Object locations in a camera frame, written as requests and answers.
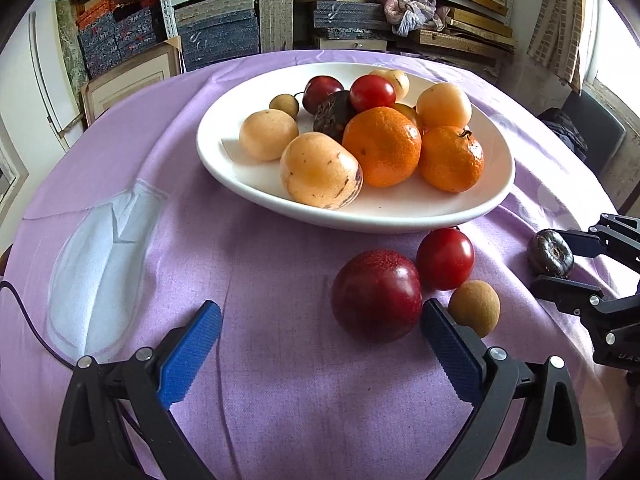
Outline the brown longan fruit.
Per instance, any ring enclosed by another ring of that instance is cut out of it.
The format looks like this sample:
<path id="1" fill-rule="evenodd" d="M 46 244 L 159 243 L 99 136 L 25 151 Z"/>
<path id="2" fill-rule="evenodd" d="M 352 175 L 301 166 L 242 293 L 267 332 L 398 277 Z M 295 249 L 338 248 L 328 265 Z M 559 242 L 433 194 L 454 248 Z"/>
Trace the brown longan fruit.
<path id="1" fill-rule="evenodd" d="M 299 113 L 299 104 L 296 96 L 292 96 L 292 94 L 288 93 L 281 93 L 275 96 L 269 102 L 269 108 L 270 110 L 280 110 L 281 112 L 285 112 L 293 119 L 296 119 Z"/>
<path id="2" fill-rule="evenodd" d="M 477 336 L 484 338 L 499 322 L 500 299 L 488 283 L 466 281 L 451 295 L 447 310 L 459 325 L 472 328 Z"/>

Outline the red cherry tomato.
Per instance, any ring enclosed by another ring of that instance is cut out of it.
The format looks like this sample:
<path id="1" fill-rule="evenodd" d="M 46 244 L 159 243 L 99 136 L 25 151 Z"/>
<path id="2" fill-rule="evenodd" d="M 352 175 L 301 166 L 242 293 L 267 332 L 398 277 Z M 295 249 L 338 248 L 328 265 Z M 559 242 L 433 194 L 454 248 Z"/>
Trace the red cherry tomato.
<path id="1" fill-rule="evenodd" d="M 370 108 L 392 106 L 396 101 L 396 92 L 382 76 L 363 75 L 350 87 L 349 99 L 357 112 L 364 112 Z"/>
<path id="2" fill-rule="evenodd" d="M 474 268 L 474 247 L 457 228 L 429 232 L 416 253 L 416 268 L 424 288 L 453 290 L 465 282 Z"/>

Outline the dark red plum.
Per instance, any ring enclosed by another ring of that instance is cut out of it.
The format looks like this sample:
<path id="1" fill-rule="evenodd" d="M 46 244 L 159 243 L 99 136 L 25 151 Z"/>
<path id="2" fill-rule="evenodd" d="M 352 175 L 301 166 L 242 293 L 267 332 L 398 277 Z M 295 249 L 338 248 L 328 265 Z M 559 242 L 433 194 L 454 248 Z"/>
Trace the dark red plum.
<path id="1" fill-rule="evenodd" d="M 306 84 L 303 92 L 303 108 L 314 115 L 329 96 L 343 89 L 343 85 L 331 76 L 315 76 Z"/>
<path id="2" fill-rule="evenodd" d="M 422 311 L 418 270 L 392 250 L 362 252 L 334 278 L 331 308 L 336 322 L 354 338 L 388 344 L 405 337 Z"/>

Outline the orange mandarin with stem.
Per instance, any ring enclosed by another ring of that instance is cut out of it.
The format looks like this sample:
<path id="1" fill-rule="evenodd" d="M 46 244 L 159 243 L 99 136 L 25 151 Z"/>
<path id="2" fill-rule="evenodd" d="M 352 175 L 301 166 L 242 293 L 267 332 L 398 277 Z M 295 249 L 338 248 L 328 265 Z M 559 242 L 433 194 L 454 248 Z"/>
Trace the orange mandarin with stem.
<path id="1" fill-rule="evenodd" d="M 462 193 L 480 180 L 484 171 L 482 144 L 468 128 L 440 126 L 422 136 L 420 177 L 446 193 Z"/>

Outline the small orange tomato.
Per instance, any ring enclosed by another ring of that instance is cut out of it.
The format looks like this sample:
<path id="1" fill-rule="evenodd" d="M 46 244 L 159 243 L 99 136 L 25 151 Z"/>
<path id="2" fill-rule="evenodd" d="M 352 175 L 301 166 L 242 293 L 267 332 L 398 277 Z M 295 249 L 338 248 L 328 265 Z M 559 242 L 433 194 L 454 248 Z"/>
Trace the small orange tomato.
<path id="1" fill-rule="evenodd" d="M 416 125 L 416 128 L 418 128 L 419 130 L 422 129 L 421 118 L 413 107 L 404 103 L 396 102 L 393 105 L 393 109 L 398 110 L 398 112 L 403 114 L 405 118 L 411 120 Z"/>

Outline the large yellow round fruit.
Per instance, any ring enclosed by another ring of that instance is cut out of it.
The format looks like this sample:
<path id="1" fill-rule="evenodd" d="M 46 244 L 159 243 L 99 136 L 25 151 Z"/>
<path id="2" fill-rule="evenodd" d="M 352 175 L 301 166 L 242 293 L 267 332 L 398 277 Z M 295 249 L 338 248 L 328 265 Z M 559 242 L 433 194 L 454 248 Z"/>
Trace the large yellow round fruit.
<path id="1" fill-rule="evenodd" d="M 329 136 L 296 136 L 280 158 L 280 180 L 297 203 L 340 209 L 356 200 L 363 186 L 358 160 Z"/>

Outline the dark purple passion fruit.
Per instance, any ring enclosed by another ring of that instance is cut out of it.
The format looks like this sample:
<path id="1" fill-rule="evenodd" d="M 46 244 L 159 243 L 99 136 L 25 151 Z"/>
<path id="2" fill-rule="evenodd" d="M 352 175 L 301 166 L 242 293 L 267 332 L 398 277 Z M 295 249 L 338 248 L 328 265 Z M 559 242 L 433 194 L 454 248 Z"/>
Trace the dark purple passion fruit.
<path id="1" fill-rule="evenodd" d="M 326 98 L 314 115 L 314 131 L 321 132 L 341 143 L 348 123 L 357 115 L 350 92 L 337 91 Z"/>

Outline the orange spotted small fruit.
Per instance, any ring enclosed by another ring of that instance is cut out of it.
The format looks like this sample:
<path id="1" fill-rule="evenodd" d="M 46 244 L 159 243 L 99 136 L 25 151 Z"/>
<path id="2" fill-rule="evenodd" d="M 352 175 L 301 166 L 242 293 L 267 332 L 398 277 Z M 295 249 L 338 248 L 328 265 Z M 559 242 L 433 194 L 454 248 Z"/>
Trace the orange spotted small fruit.
<path id="1" fill-rule="evenodd" d="M 371 75 L 376 75 L 388 81 L 395 90 L 396 101 L 405 99 L 410 90 L 410 81 L 402 70 L 389 70 L 388 68 L 376 68 L 370 71 Z"/>

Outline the dark chair with clothes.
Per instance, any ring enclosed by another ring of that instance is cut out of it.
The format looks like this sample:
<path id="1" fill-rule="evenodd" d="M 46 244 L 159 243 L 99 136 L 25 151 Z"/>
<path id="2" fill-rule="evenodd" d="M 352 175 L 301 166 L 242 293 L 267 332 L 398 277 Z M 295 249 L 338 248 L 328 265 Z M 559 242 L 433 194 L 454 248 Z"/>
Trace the dark chair with clothes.
<path id="1" fill-rule="evenodd" d="M 570 92 L 561 108 L 550 107 L 537 118 L 596 176 L 612 162 L 626 133 L 623 124 L 586 90 Z"/>

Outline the purple printed tablecloth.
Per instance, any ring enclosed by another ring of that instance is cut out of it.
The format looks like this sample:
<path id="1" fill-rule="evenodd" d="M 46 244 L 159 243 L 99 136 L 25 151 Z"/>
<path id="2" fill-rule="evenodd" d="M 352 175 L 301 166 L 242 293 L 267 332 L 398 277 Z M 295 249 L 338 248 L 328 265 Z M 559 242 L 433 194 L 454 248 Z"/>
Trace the purple printed tablecloth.
<path id="1" fill-rule="evenodd" d="M 419 234 L 357 234 L 285 218 L 235 195 L 202 165 L 198 124 L 218 96 L 270 70 L 315 62 L 396 66 L 460 86 L 503 133 L 515 181 L 465 223 L 474 278 L 501 318 L 488 344 L 564 359 L 584 421 L 588 474 L 613 463 L 634 426 L 625 375 L 597 365 L 585 327 L 528 289 L 526 245 L 544 228 L 585 229 L 615 207 L 542 122 L 482 78 L 388 54 L 290 51 L 223 62 L 119 103 L 40 185 L 9 244 L 1 294 L 1 416 L 41 477 L 54 475 L 70 367 L 129 358 L 203 301 L 221 336 L 178 424 L 221 479 L 422 479 L 462 427 L 460 402 L 419 332 L 363 344 L 335 322 L 335 274 L 368 249 L 413 257 Z"/>

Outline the white oval plate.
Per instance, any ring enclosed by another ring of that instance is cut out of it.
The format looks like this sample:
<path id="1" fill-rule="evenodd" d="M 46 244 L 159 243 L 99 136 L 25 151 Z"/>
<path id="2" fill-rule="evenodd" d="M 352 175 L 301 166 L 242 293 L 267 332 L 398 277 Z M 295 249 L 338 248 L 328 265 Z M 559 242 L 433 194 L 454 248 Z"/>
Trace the white oval plate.
<path id="1" fill-rule="evenodd" d="M 349 86 L 368 63 L 315 62 L 251 76 L 210 104 L 198 125 L 196 148 L 203 166 L 225 188 L 249 202 L 315 226 L 363 233 L 413 233 L 457 226 L 496 208 L 509 194 L 515 162 L 506 137 L 479 109 L 470 129 L 482 144 L 485 167 L 477 184 L 459 194 L 440 192 L 414 174 L 392 188 L 363 187 L 349 205 L 327 210 L 297 203 L 281 183 L 277 162 L 258 162 L 239 141 L 242 122 L 279 93 L 303 88 L 313 76 Z"/>

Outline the metal shelving unit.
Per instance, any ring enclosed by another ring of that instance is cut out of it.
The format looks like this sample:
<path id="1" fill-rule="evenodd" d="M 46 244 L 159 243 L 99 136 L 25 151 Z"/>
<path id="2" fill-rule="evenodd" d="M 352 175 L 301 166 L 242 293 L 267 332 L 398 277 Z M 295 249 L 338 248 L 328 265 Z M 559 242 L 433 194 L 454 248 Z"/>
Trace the metal shelving unit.
<path id="1" fill-rule="evenodd" d="M 378 0 L 70 0 L 85 68 L 97 77 L 179 36 L 184 65 L 285 50 L 367 50 L 439 61 L 496 80 L 516 49 L 513 0 L 436 0 L 442 32 L 396 36 Z"/>

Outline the pink cloth bundle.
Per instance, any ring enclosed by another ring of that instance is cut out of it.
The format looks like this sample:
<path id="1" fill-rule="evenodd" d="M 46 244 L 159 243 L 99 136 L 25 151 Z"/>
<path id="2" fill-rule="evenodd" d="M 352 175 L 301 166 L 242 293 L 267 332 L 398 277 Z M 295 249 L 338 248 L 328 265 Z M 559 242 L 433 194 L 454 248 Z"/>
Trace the pink cloth bundle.
<path id="1" fill-rule="evenodd" d="M 442 32 L 450 7 L 436 0 L 378 0 L 386 22 L 396 36 L 408 37 L 410 32 L 427 29 Z"/>

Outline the framed picture leaning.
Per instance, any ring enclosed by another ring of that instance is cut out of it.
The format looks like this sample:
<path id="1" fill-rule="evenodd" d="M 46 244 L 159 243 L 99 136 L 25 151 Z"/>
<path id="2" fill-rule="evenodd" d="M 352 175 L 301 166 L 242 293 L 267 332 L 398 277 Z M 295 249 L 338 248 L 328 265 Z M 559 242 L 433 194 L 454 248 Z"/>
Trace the framed picture leaning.
<path id="1" fill-rule="evenodd" d="M 91 126 L 101 115 L 128 96 L 183 73 L 179 36 L 128 58 L 119 66 L 90 80 L 81 89 L 85 120 Z"/>

